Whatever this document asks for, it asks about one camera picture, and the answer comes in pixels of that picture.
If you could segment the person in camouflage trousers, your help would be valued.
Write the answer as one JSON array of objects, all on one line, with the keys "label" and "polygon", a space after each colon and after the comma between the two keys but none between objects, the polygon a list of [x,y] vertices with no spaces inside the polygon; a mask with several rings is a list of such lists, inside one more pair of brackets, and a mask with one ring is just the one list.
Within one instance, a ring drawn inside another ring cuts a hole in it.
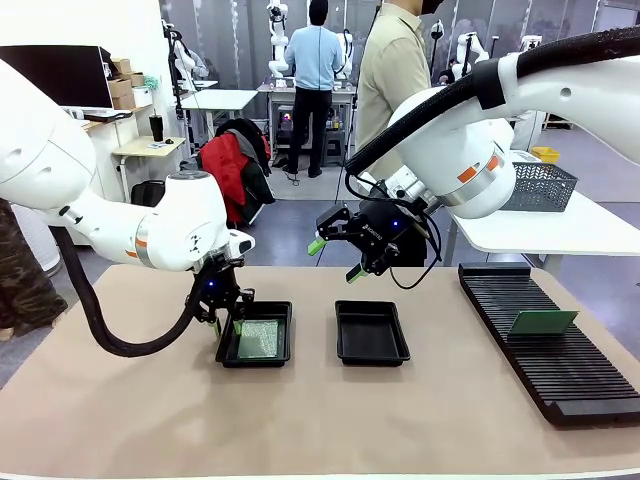
[{"label": "person in camouflage trousers", "polygon": [[67,309],[26,242],[10,204],[0,198],[0,342],[53,326]]}]

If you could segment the red jacket on chair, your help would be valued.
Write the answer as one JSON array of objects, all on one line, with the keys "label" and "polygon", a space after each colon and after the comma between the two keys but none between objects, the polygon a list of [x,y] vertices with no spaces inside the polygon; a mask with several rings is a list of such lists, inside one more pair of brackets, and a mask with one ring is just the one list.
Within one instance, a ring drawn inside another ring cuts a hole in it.
[{"label": "red jacket on chair", "polygon": [[216,136],[234,138],[239,151],[234,157],[244,160],[239,171],[244,201],[237,203],[236,210],[244,225],[252,225],[263,207],[275,202],[267,181],[271,174],[268,141],[262,130],[252,120],[245,118],[226,121],[217,128]]}]

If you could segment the black computer monitor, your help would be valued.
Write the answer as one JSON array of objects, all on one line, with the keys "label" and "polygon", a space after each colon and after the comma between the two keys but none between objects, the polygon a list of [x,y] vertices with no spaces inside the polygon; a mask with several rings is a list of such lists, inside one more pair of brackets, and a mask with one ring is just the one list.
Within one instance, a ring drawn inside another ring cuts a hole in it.
[{"label": "black computer monitor", "polygon": [[0,59],[64,107],[112,109],[106,54],[98,46],[0,46]]}]

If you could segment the large white side table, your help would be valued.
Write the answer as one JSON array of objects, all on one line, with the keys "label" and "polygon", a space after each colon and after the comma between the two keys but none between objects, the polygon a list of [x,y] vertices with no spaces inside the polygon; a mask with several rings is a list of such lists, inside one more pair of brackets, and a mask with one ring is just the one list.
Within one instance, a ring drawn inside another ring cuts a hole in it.
[{"label": "large white side table", "polygon": [[640,229],[578,192],[560,213],[499,210],[474,220],[454,216],[451,228],[488,253],[640,256]]}]

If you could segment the man in blue shirt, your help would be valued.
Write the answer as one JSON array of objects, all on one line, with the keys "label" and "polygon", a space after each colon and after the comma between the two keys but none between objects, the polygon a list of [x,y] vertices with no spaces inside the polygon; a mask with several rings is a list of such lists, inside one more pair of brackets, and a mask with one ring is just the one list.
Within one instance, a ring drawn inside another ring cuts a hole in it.
[{"label": "man in blue shirt", "polygon": [[335,73],[343,66],[337,35],[324,27],[328,0],[311,0],[306,27],[296,30],[285,50],[285,60],[295,67],[293,132],[287,164],[283,171],[296,175],[305,131],[311,130],[312,148],[308,176],[322,174],[326,121],[332,103]]}]

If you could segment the green circuit board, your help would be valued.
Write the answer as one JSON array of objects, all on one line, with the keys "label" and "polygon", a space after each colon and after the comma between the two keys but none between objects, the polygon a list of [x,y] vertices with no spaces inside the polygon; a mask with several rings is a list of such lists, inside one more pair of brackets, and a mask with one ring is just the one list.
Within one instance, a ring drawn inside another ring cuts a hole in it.
[{"label": "green circuit board", "polygon": [[275,358],[278,356],[276,320],[245,320],[234,325],[238,336],[237,357],[240,359]]},{"label": "green circuit board", "polygon": [[509,334],[526,335],[563,335],[574,323],[578,311],[572,310],[526,310],[517,314]]}]

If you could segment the small wooden top desk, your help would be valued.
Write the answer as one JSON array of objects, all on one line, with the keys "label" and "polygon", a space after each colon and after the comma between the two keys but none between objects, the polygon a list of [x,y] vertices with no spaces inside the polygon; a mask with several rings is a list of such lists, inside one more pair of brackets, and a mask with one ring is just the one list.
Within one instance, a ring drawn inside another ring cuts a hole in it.
[{"label": "small wooden top desk", "polygon": [[116,170],[120,174],[124,201],[130,202],[130,188],[126,173],[126,162],[129,158],[167,158],[178,150],[186,139],[182,137],[168,137],[166,140],[156,142],[152,136],[140,136],[130,142],[119,146],[112,154],[118,158]]}]

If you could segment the grey mesh basket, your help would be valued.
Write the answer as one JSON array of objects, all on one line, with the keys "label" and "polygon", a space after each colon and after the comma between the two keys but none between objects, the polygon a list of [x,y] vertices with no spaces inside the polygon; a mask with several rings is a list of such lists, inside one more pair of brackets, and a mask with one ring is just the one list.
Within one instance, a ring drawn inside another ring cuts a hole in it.
[{"label": "grey mesh basket", "polygon": [[565,211],[578,179],[555,164],[514,162],[516,184],[504,211]]}]

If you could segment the black ESD tray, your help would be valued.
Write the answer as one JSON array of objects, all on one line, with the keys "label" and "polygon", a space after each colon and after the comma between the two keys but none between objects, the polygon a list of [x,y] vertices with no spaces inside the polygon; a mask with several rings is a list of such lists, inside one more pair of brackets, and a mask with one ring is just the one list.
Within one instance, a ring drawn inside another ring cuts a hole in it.
[{"label": "black ESD tray", "polygon": [[232,311],[223,327],[215,360],[225,368],[281,368],[291,358],[292,304],[287,301],[254,301],[246,307],[245,320],[276,320],[278,356],[275,358],[240,359],[237,357],[238,336],[232,325]]},{"label": "black ESD tray", "polygon": [[344,365],[399,367],[410,351],[393,302],[335,302],[337,356]]}]

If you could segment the person in beige shirt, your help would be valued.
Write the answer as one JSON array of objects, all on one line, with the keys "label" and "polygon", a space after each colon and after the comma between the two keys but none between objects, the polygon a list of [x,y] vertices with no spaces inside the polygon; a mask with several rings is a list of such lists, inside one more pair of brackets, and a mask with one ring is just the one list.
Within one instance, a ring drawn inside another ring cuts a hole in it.
[{"label": "person in beige shirt", "polygon": [[355,150],[384,131],[397,108],[431,87],[421,17],[444,0],[385,0],[367,37],[358,80]]}]

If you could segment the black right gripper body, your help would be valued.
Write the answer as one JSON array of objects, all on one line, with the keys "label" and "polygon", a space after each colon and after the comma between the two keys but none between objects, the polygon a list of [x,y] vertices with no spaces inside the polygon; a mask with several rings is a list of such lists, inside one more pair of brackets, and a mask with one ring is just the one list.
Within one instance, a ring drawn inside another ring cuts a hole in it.
[{"label": "black right gripper body", "polygon": [[363,252],[381,250],[384,272],[390,267],[423,267],[427,239],[415,220],[390,202],[362,200],[354,215],[360,236],[355,246]]}]

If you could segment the white cylindrical appliance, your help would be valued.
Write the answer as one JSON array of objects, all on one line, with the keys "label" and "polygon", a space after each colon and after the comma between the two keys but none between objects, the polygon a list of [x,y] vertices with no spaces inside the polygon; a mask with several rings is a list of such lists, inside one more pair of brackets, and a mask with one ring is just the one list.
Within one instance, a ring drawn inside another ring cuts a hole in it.
[{"label": "white cylindrical appliance", "polygon": [[56,275],[61,268],[62,260],[48,225],[31,209],[15,204],[12,204],[11,208],[27,244],[44,273],[48,277]]}]

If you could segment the grey plastic stool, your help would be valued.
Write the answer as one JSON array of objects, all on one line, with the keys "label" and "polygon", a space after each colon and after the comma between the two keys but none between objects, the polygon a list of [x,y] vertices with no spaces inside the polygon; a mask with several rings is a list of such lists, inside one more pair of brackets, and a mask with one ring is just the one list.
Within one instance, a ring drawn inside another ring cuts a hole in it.
[{"label": "grey plastic stool", "polygon": [[343,130],[327,130],[325,132],[322,166],[342,166],[345,156],[345,133]]}]

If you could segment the black slotted board rack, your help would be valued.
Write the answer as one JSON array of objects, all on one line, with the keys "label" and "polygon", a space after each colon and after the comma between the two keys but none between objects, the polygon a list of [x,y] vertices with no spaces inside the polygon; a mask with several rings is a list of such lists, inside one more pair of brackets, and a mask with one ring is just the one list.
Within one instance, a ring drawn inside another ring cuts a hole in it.
[{"label": "black slotted board rack", "polygon": [[524,263],[458,266],[460,285],[542,416],[561,427],[640,425],[640,391],[573,323],[563,335],[509,334],[517,314],[562,310]]}]

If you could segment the black backpack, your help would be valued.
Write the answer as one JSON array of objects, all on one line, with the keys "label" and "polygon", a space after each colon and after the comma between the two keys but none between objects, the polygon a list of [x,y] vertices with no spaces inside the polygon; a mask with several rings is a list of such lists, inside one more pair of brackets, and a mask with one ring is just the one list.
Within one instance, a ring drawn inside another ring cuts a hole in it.
[{"label": "black backpack", "polygon": [[146,180],[132,187],[130,201],[134,205],[155,207],[164,194],[165,182],[163,180]]}]

